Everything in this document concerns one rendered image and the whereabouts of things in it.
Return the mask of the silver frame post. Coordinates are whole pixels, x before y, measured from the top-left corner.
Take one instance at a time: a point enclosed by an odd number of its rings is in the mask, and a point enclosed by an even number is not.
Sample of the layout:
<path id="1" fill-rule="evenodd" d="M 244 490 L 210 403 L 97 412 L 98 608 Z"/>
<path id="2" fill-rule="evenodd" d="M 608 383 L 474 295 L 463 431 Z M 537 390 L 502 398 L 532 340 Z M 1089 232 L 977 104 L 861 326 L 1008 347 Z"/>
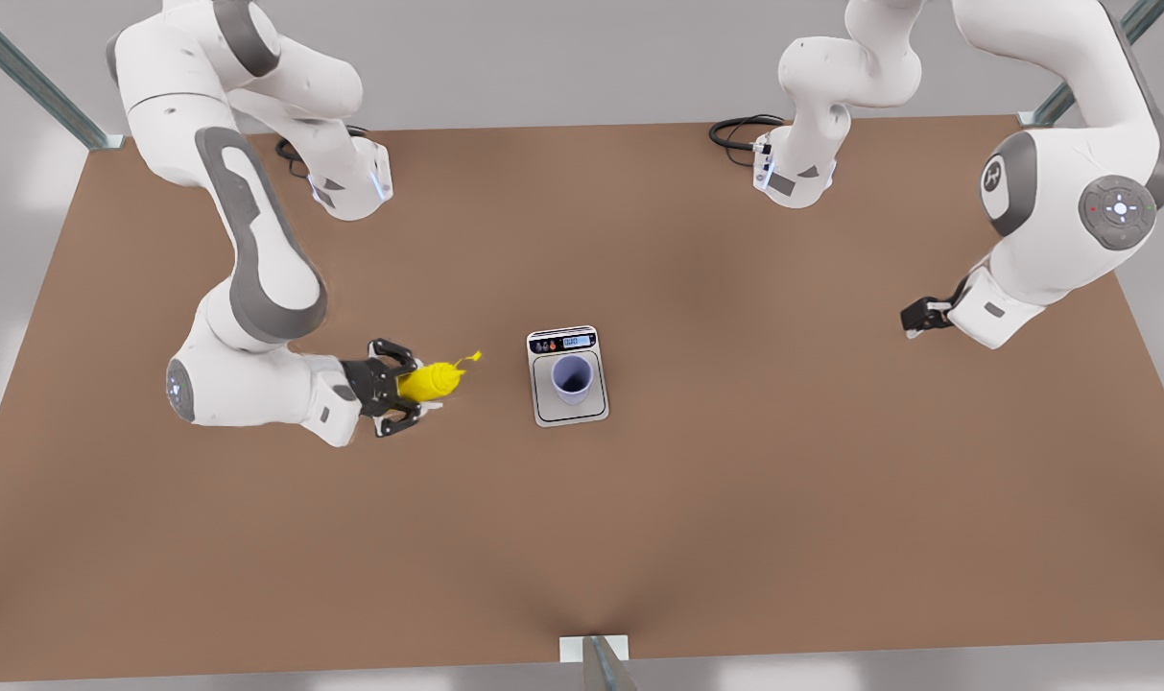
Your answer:
<path id="1" fill-rule="evenodd" d="M 1031 112 L 1025 128 L 1051 127 L 1070 107 L 1084 123 L 1103 128 L 1128 122 L 1164 128 L 1133 44 L 1162 16 L 1164 0 L 1134 0 L 1117 17 L 1103 0 L 1025 0 L 1031 17 L 1015 33 L 1020 44 L 1003 52 L 1059 74 L 1063 83 Z"/>
<path id="2" fill-rule="evenodd" d="M 558 650 L 560 663 L 582 667 L 582 691 L 640 691 L 626 665 L 626 634 L 560 637 Z"/>
<path id="3" fill-rule="evenodd" d="M 90 152 L 108 152 L 125 148 L 125 135 L 102 131 L 87 115 L 0 30 L 0 70 L 51 115 L 65 131 L 72 134 Z"/>

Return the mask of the pale blue cup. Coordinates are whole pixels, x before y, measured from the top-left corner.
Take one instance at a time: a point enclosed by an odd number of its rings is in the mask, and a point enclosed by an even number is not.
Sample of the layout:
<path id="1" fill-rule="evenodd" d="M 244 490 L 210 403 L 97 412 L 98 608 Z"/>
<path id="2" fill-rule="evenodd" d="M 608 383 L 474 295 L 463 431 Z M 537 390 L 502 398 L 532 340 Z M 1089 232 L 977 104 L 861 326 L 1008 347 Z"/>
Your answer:
<path id="1" fill-rule="evenodd" d="M 560 355 L 551 366 L 551 384 L 565 404 L 577 406 L 585 401 L 594 379 L 590 359 L 579 354 Z"/>

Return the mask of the yellow sauce bottle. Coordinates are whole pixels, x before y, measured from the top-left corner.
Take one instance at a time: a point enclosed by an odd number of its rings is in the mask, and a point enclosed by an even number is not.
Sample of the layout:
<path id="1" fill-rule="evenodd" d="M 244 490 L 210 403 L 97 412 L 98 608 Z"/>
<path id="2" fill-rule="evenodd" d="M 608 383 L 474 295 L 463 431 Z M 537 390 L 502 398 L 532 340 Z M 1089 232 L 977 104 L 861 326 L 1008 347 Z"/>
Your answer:
<path id="1" fill-rule="evenodd" d="M 454 363 L 436 362 L 424 364 L 419 359 L 416 359 L 414 370 L 398 377 L 398 393 L 403 398 L 411 399 L 413 403 L 431 403 L 442 399 L 446 396 L 450 396 L 462 384 L 462 377 L 466 373 L 462 363 L 468 362 L 468 359 L 478 362 L 481 358 L 482 352 L 476 351 L 470 357 L 456 359 Z"/>

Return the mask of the silver digital kitchen scale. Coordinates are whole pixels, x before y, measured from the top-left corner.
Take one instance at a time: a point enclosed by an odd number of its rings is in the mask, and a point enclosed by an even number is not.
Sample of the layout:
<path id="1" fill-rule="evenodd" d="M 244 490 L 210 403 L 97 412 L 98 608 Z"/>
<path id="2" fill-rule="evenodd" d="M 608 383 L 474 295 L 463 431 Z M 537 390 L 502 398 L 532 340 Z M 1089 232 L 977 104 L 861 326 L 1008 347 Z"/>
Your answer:
<path id="1" fill-rule="evenodd" d="M 528 373 L 532 379 L 534 420 L 538 427 L 562 427 L 606 418 L 609 403 L 606 379 L 601 362 L 598 332 L 591 326 L 577 326 L 554 332 L 533 332 L 526 337 Z M 560 355 L 579 354 L 590 359 L 592 385 L 585 401 L 570 406 L 558 398 L 551 384 L 551 366 Z"/>

